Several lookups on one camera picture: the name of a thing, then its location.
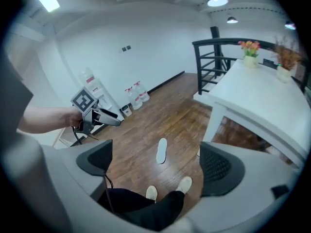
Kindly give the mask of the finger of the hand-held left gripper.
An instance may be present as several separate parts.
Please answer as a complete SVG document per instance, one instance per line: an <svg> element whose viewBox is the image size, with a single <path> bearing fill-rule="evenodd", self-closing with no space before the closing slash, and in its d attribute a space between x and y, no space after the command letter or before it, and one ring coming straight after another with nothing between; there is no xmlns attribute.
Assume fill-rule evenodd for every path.
<svg viewBox="0 0 311 233"><path fill-rule="evenodd" d="M97 121L98 123L101 124L106 124L106 125L110 125L110 126L120 126L121 125L121 121L118 119L118 115L117 114L107 114L107 113L97 113L97 115L94 118L95 121Z"/></svg>
<svg viewBox="0 0 311 233"><path fill-rule="evenodd" d="M103 109L103 108L99 108L98 112L100 114L100 118L114 118L114 119L118 118L117 114L115 114L109 110Z"/></svg>

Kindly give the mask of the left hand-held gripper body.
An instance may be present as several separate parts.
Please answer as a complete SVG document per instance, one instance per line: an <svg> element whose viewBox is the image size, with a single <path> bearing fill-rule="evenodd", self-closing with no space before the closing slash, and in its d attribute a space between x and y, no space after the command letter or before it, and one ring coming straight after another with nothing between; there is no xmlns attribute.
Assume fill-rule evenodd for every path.
<svg viewBox="0 0 311 233"><path fill-rule="evenodd" d="M83 87L72 99L71 103L82 114L79 127L73 127L74 133L91 133L95 126L100 125L99 100Z"/></svg>

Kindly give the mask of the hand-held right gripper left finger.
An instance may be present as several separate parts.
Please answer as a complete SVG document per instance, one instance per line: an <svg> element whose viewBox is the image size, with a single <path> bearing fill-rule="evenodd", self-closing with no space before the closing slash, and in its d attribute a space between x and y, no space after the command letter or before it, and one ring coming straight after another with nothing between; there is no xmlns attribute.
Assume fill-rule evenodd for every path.
<svg viewBox="0 0 311 233"><path fill-rule="evenodd" d="M77 166L92 176L104 177L113 159L113 141L106 140L81 153L76 158Z"/></svg>

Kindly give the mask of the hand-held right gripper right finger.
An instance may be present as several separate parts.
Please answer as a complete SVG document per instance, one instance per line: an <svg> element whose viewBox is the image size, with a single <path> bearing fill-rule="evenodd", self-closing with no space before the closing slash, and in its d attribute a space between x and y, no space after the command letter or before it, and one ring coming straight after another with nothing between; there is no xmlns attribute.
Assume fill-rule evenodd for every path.
<svg viewBox="0 0 311 233"><path fill-rule="evenodd" d="M199 152L203 172L202 197L224 196L241 183L245 165L237 156L207 142L200 143Z"/></svg>

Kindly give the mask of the light blue slipper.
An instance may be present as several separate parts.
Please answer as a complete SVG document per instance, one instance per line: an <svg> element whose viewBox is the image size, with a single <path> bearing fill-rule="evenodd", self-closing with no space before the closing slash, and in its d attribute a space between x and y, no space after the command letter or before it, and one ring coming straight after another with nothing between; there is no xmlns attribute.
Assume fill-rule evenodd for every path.
<svg viewBox="0 0 311 233"><path fill-rule="evenodd" d="M160 139L157 147L156 162L163 164L166 160L167 140L166 138Z"/></svg>

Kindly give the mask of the person's left hand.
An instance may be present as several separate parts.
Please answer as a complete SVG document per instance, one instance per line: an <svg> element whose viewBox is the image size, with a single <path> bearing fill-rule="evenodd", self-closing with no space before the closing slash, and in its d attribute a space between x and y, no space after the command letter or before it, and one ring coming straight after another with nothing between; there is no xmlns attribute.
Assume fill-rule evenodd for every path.
<svg viewBox="0 0 311 233"><path fill-rule="evenodd" d="M61 125L63 127L79 128L82 120L82 113L76 107L61 108Z"/></svg>

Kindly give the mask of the water jug on dispenser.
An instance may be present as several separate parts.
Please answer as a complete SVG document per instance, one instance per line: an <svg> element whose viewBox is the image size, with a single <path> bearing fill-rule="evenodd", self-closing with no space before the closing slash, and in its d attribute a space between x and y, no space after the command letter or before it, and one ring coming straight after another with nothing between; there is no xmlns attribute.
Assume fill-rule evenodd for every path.
<svg viewBox="0 0 311 233"><path fill-rule="evenodd" d="M79 79L81 83L91 92L98 90L97 81L95 76L90 68L85 68L79 74Z"/></svg>

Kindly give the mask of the person's white shoe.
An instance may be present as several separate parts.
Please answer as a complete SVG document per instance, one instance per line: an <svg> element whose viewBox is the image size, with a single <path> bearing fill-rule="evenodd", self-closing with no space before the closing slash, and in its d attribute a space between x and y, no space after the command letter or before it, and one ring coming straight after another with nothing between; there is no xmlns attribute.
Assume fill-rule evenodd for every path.
<svg viewBox="0 0 311 233"><path fill-rule="evenodd" d="M188 193L192 186L192 178L189 176L184 177L178 184L176 191L182 192L184 195Z"/></svg>
<svg viewBox="0 0 311 233"><path fill-rule="evenodd" d="M146 195L145 197L149 200L152 200L154 203L156 203L156 199L157 199L157 188L153 185L149 186L146 190Z"/></svg>

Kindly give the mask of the person's black trousers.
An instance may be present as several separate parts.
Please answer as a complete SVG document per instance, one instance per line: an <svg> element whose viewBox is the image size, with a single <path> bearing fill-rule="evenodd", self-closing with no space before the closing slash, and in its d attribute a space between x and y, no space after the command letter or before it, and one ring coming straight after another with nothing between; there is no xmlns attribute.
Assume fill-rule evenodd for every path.
<svg viewBox="0 0 311 233"><path fill-rule="evenodd" d="M123 188L109 188L98 203L108 211L134 225L161 231L174 223L182 211L185 195L180 191L168 193L161 201L154 203L144 196Z"/></svg>

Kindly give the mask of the large white table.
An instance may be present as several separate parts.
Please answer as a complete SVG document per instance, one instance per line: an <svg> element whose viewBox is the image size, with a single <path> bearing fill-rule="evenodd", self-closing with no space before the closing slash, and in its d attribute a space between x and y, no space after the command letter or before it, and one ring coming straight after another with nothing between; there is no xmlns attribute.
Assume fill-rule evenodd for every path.
<svg viewBox="0 0 311 233"><path fill-rule="evenodd" d="M281 82L276 70L242 60L209 91L196 93L195 101L212 107L203 140L214 138L224 117L258 135L302 167L311 149L311 108L297 84Z"/></svg>

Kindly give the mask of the black metal railing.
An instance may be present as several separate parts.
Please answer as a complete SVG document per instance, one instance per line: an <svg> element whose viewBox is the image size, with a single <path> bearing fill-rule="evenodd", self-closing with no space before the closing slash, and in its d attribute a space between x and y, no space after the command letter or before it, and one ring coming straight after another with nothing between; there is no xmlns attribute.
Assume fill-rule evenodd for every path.
<svg viewBox="0 0 311 233"><path fill-rule="evenodd" d="M221 74L226 74L232 66L233 61L236 61L237 58L225 57L222 53L222 45L238 45L240 41L257 41L261 49L272 51L275 44L262 40L247 39L247 38L212 38L206 40L199 40L192 43L195 52L196 66L197 66L197 79L198 79L198 92L199 95L202 92L209 92L207 88L203 88L206 84L217 84L218 82L212 81L213 78L217 78ZM213 46L214 51L201 54L200 47L204 46ZM205 64L202 64L202 60L210 60ZM311 88L311 85L308 85L308 81L311 77L311 64L308 59L302 59L302 66L305 68L302 81L292 77L292 79L298 84L300 90L304 93L306 88ZM206 76L209 76L211 73L214 73L210 79L207 79Z"/></svg>

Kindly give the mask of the pink flowers in white pot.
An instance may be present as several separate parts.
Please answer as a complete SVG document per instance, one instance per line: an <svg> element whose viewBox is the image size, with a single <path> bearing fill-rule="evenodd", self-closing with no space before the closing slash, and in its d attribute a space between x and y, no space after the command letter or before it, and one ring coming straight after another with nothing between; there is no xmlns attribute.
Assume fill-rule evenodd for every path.
<svg viewBox="0 0 311 233"><path fill-rule="evenodd" d="M244 66L248 68L256 68L258 65L258 50L260 49L260 43L258 41L239 41L238 44L244 52Z"/></svg>

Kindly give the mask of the dried brown plant in pot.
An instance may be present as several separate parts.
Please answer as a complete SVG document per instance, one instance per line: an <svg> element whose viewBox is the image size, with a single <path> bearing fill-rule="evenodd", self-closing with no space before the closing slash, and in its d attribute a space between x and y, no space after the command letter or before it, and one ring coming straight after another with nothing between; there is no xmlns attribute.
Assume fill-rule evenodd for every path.
<svg viewBox="0 0 311 233"><path fill-rule="evenodd" d="M292 76L292 70L301 62L299 46L295 40L286 36L276 38L273 52L277 59L276 76L282 83L288 83Z"/></svg>

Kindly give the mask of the black steel column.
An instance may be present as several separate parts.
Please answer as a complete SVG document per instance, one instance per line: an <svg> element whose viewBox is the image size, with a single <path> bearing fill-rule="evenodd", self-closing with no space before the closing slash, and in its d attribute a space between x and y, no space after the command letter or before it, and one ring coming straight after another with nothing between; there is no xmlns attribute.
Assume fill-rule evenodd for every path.
<svg viewBox="0 0 311 233"><path fill-rule="evenodd" d="M220 38L219 29L216 26L210 28L212 38ZM221 45L214 45L214 55L223 57ZM224 59L215 59L216 69L221 69L227 71L227 63Z"/></svg>

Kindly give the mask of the large pendant lamp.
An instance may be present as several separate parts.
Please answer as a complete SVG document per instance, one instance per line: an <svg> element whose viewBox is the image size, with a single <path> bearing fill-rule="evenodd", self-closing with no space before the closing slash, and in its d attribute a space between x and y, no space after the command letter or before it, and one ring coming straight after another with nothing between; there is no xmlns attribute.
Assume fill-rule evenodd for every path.
<svg viewBox="0 0 311 233"><path fill-rule="evenodd" d="M209 7L220 7L226 5L228 0L207 0L207 5Z"/></svg>

